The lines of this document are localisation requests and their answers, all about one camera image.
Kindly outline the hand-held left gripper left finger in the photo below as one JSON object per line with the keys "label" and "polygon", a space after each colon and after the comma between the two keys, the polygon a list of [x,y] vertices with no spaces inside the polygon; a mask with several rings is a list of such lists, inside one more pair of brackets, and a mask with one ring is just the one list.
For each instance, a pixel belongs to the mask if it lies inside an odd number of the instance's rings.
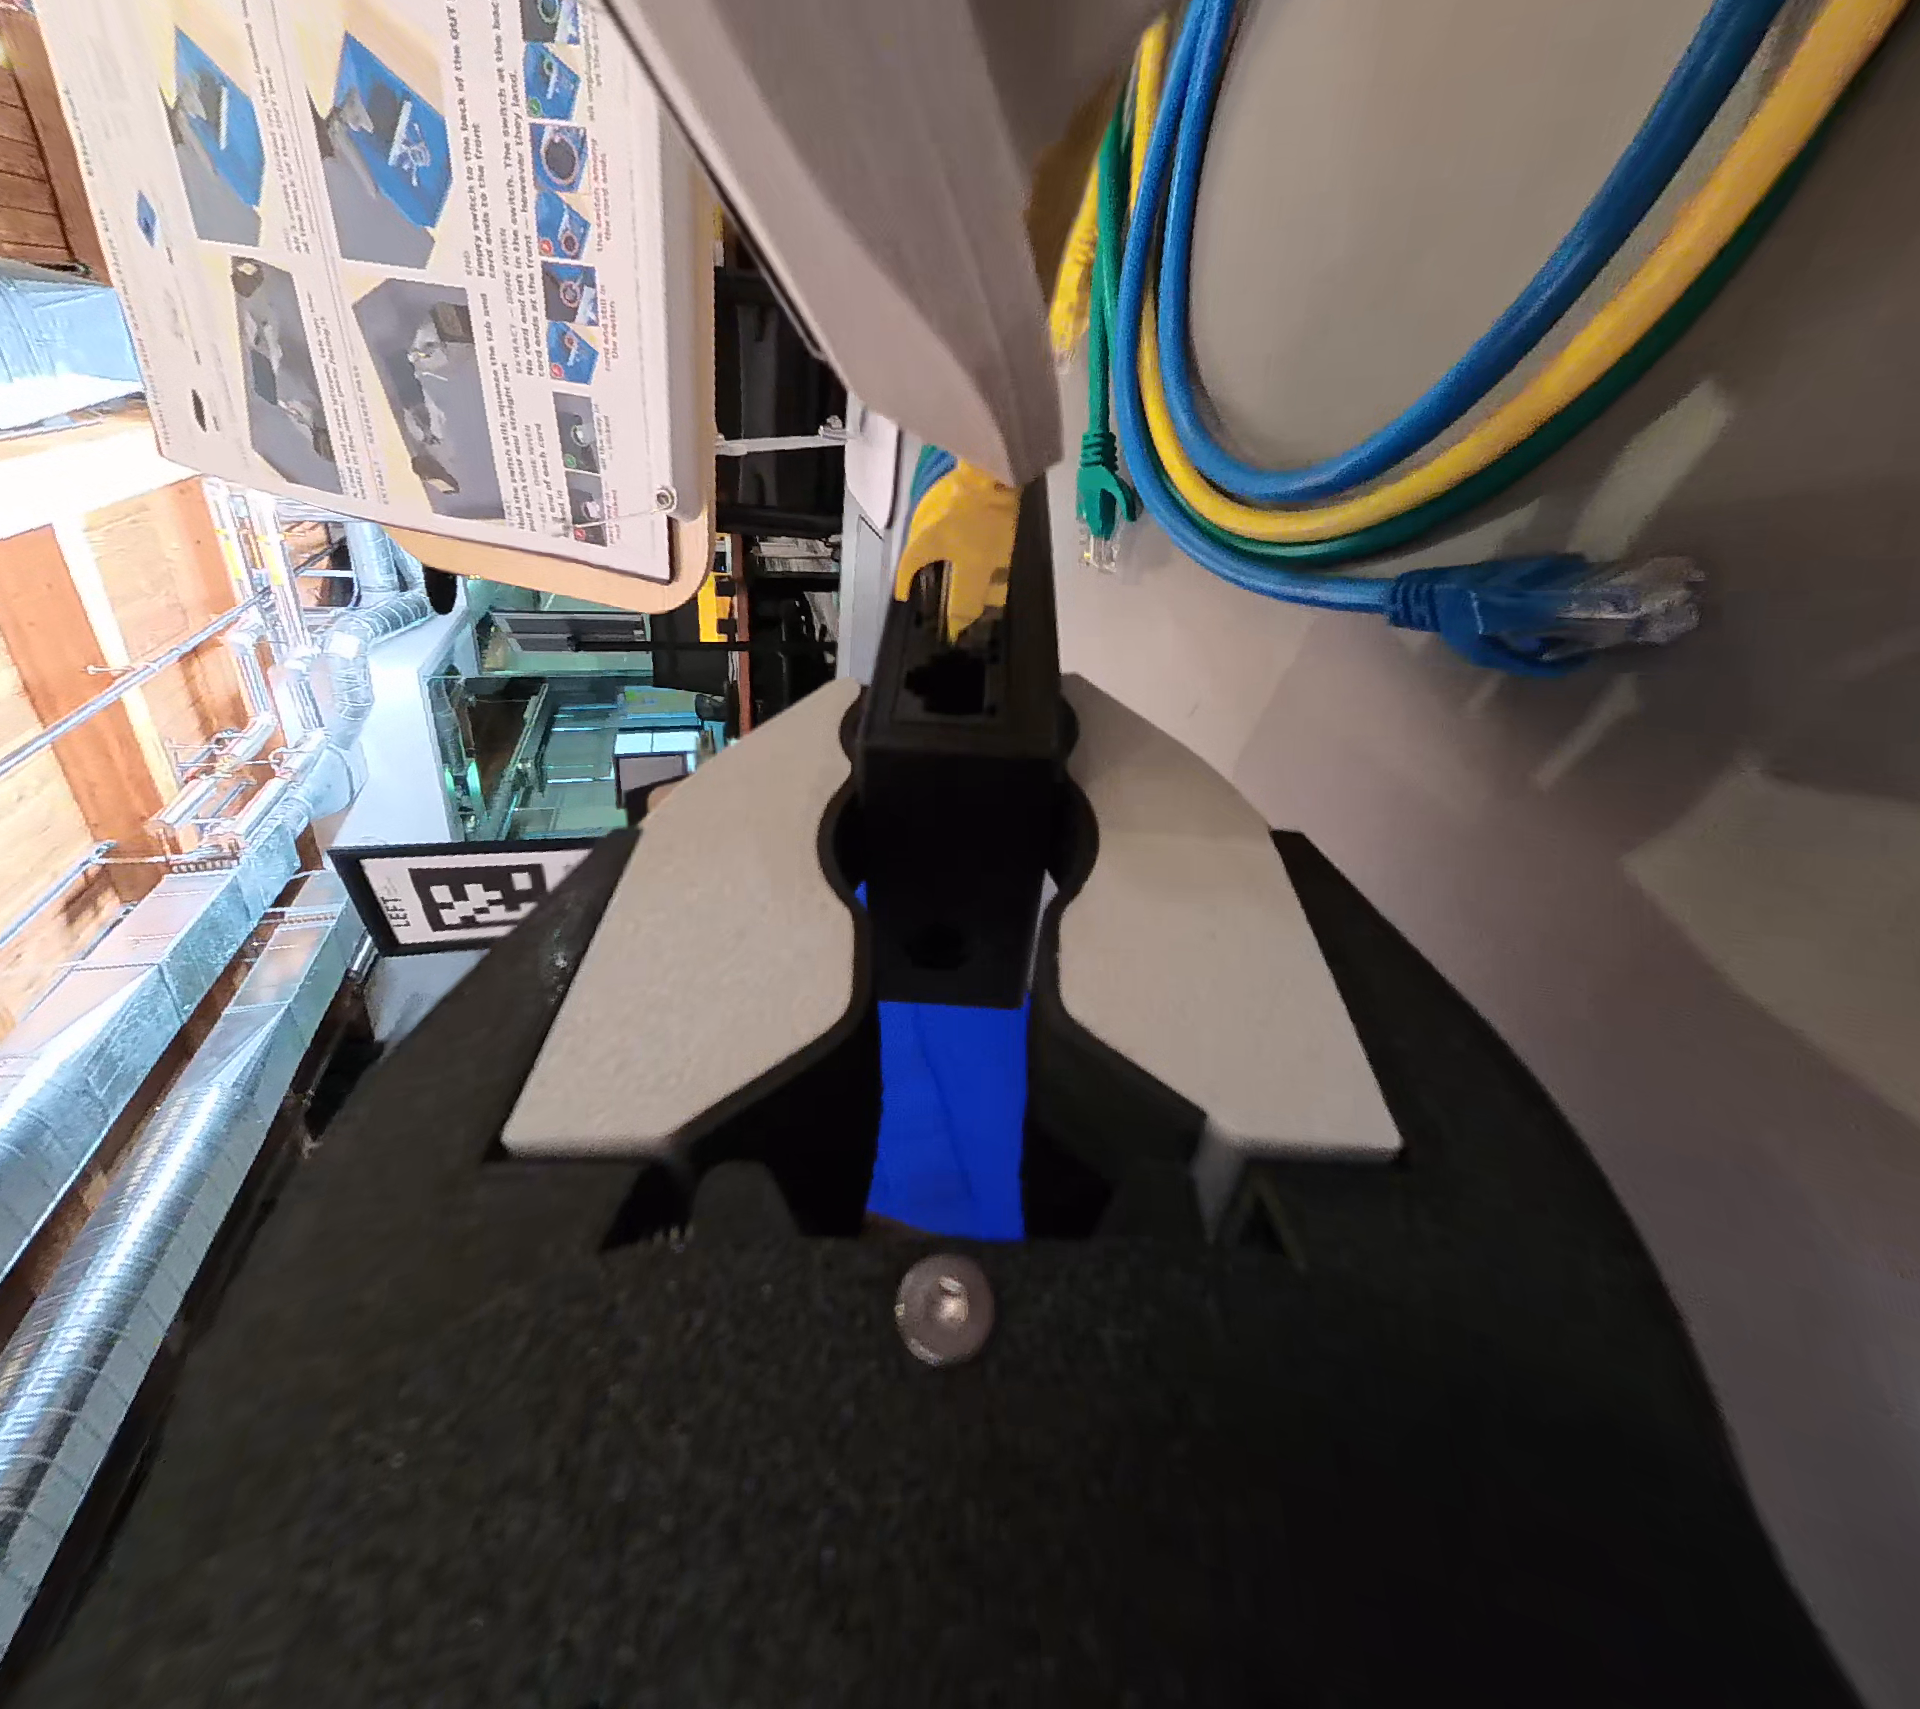
{"label": "hand-held left gripper left finger", "polygon": [[861,683],[829,683],[648,806],[502,1127],[519,1163],[624,1163],[694,1201],[764,1168],[856,1235],[876,1173],[876,985],[835,831]]}

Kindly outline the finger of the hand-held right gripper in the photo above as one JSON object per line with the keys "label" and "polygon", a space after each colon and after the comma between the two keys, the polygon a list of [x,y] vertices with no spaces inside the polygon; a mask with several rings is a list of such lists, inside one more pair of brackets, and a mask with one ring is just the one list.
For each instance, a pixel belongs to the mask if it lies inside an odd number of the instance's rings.
{"label": "finger of the hand-held right gripper", "polygon": [[1059,459],[1026,175],[972,0],[596,0],[848,388],[1011,486]]}

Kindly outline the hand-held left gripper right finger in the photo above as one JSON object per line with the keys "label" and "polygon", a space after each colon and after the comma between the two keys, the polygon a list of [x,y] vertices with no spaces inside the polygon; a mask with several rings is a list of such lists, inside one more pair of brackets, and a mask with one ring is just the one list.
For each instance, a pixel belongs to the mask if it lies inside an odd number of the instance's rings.
{"label": "hand-held left gripper right finger", "polygon": [[1261,810],[1079,674],[1031,985],[1033,1235],[1286,1235],[1403,1131]]}

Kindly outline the black network switch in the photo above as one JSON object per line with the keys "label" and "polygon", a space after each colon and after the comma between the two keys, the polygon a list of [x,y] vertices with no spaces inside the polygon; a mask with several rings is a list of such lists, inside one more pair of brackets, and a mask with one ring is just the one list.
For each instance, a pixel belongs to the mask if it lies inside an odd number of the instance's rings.
{"label": "black network switch", "polygon": [[851,855],[881,1003],[1017,1006],[1076,726],[1045,485],[960,459],[908,511],[851,726]]}

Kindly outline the blue plastic bin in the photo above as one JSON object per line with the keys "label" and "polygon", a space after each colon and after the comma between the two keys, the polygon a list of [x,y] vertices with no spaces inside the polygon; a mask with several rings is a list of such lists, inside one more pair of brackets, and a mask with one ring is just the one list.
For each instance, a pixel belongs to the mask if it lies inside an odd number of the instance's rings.
{"label": "blue plastic bin", "polygon": [[883,1123],[868,1214],[1024,1241],[1026,1006],[881,1003]]}

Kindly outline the black and white tag sign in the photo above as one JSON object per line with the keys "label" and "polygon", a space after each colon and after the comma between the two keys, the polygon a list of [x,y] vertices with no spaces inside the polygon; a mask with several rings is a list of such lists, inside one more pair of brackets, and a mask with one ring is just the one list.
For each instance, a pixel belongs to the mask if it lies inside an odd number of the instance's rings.
{"label": "black and white tag sign", "polygon": [[442,955],[520,928],[598,843],[598,834],[365,843],[333,847],[326,860],[376,955]]}

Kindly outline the printed instruction sheet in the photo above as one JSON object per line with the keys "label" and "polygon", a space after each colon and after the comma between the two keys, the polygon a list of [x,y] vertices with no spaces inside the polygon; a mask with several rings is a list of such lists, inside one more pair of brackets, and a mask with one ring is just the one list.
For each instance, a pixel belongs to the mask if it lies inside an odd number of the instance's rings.
{"label": "printed instruction sheet", "polygon": [[173,460],[669,578],[669,113],[600,2],[37,13]]}

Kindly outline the silver ventilation duct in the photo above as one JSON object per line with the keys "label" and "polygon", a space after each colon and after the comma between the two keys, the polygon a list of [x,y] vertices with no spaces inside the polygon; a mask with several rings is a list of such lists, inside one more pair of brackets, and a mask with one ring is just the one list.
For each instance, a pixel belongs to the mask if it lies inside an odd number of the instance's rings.
{"label": "silver ventilation duct", "polygon": [[142,390],[130,322],[111,285],[3,259],[6,434]]}
{"label": "silver ventilation duct", "polygon": [[6,1038],[6,1273],[123,1148],[6,1341],[7,1644],[351,981],[358,916],[298,851],[336,791],[351,764],[313,732],[229,857],[168,870]]}

